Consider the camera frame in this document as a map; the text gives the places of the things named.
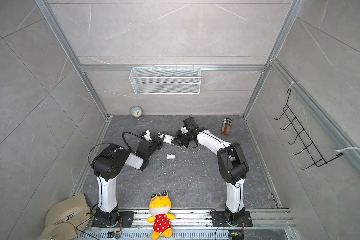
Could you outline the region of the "white battery cover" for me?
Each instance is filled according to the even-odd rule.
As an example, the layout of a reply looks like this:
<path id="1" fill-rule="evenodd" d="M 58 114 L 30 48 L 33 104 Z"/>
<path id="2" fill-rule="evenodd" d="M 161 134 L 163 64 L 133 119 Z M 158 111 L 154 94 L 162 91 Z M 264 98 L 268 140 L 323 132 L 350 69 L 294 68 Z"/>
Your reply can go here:
<path id="1" fill-rule="evenodd" d="M 167 154 L 167 156 L 166 156 L 167 160 L 174 160 L 175 157 L 176 157 L 175 154 Z"/>

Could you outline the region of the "white remote control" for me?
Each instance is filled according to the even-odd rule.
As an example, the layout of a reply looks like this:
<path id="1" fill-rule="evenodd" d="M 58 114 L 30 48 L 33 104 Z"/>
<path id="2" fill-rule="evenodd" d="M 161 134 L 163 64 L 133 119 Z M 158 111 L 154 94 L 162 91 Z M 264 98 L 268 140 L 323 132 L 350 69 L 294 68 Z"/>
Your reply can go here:
<path id="1" fill-rule="evenodd" d="M 172 139 L 173 138 L 174 138 L 173 136 L 166 134 L 165 139 L 164 139 L 163 142 L 166 143 L 166 144 L 171 144 L 172 145 Z"/>

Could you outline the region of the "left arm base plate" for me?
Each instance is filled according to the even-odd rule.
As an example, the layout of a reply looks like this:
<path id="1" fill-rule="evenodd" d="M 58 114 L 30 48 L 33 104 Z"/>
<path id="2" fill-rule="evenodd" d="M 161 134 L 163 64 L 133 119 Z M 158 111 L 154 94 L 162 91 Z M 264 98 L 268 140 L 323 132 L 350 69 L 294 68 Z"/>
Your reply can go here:
<path id="1" fill-rule="evenodd" d="M 91 227 L 99 228 L 130 228 L 134 219 L 134 212 L 114 212 L 95 214 Z"/>

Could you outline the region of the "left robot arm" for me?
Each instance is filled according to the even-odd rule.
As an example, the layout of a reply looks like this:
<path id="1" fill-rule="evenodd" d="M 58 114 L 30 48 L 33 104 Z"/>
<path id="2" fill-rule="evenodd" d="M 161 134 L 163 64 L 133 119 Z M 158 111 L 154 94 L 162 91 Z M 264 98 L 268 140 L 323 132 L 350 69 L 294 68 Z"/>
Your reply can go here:
<path id="1" fill-rule="evenodd" d="M 128 144 L 125 135 L 139 138 L 137 150 L 133 150 Z M 152 135 L 145 131 L 139 135 L 132 132 L 123 132 L 122 139 L 126 148 L 114 143 L 107 147 L 90 161 L 91 168 L 97 177 L 99 185 L 99 203 L 96 216 L 108 226 L 114 226 L 121 218 L 118 213 L 118 202 L 116 199 L 116 181 L 124 165 L 143 171 L 149 164 L 149 158 L 164 144 L 165 133 Z"/>

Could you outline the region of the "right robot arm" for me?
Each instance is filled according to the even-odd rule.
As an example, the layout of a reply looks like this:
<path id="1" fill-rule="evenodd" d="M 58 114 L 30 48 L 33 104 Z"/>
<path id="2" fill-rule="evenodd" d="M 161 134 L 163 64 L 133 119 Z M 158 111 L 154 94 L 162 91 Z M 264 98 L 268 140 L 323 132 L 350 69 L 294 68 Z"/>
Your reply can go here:
<path id="1" fill-rule="evenodd" d="M 177 131 L 172 144 L 188 147 L 194 141 L 205 146 L 218 158 L 219 172 L 227 183 L 225 218 L 231 224 L 245 215 L 243 185 L 249 172 L 249 165 L 238 143 L 229 143 L 213 135 L 204 127 L 199 127 L 194 117 L 183 120 L 184 126 Z"/>

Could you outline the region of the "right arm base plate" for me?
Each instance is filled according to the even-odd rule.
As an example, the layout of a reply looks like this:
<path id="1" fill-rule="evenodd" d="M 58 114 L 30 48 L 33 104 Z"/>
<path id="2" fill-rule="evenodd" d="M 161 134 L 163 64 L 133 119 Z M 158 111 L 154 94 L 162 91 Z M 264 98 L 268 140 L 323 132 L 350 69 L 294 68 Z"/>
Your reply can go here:
<path id="1" fill-rule="evenodd" d="M 213 227 L 252 227 L 252 217 L 248 211 L 231 214 L 229 211 L 211 210 Z"/>

